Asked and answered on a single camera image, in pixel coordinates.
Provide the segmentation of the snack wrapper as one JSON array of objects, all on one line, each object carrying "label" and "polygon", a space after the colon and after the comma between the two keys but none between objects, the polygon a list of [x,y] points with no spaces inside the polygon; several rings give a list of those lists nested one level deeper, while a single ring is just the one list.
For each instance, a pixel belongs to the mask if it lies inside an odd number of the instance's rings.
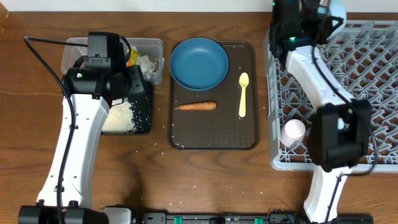
[{"label": "snack wrapper", "polygon": [[126,62],[126,66],[130,67],[138,65],[143,73],[156,72],[159,69],[159,59],[149,56],[141,55],[137,50],[136,46],[132,46],[131,50],[125,47],[125,51],[130,55],[129,60]]}]

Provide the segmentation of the pile of white rice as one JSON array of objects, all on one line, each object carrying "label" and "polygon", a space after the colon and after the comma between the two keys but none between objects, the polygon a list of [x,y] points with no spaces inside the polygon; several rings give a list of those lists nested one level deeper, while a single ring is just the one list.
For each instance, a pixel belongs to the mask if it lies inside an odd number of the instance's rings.
[{"label": "pile of white rice", "polygon": [[136,127],[133,107],[134,105],[128,102],[127,98],[113,100],[102,132],[107,134],[134,132]]}]

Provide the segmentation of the pink plastic cup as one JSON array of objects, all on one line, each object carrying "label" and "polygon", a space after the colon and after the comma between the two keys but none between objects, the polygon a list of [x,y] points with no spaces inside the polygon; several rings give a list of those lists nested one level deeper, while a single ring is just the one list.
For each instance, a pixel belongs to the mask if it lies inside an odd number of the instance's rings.
[{"label": "pink plastic cup", "polygon": [[301,120],[291,119],[287,121],[280,131],[280,142],[290,147],[296,142],[302,142],[305,136],[306,127]]}]

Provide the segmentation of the light blue plastic cup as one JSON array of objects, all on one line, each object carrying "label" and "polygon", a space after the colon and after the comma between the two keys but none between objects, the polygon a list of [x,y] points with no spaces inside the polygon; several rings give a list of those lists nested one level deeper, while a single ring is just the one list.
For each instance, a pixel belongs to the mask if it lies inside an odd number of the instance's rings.
[{"label": "light blue plastic cup", "polygon": [[320,0],[318,13],[342,19],[341,22],[333,22],[333,26],[336,26],[337,30],[345,27],[347,16],[342,0]]}]

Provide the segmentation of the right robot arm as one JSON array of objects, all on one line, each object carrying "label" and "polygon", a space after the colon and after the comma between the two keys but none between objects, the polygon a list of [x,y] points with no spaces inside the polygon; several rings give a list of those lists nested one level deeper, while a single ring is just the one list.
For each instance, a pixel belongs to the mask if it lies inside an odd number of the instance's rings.
[{"label": "right robot arm", "polygon": [[342,87],[318,46],[346,24],[341,1],[275,0],[268,40],[271,54],[299,82],[315,113],[307,151],[315,165],[300,223],[338,223],[344,182],[368,152],[371,105]]}]

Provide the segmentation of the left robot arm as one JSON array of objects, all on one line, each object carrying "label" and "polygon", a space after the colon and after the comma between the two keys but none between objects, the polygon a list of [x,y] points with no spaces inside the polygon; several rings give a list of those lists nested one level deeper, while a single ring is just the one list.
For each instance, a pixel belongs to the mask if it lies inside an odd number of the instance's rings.
[{"label": "left robot arm", "polygon": [[31,45],[63,93],[63,120],[52,166],[35,205],[21,206],[18,223],[137,223],[122,205],[93,210],[92,177],[103,125],[114,100],[146,90],[139,66],[128,66],[131,46],[122,35],[90,32],[86,55],[59,78]]}]

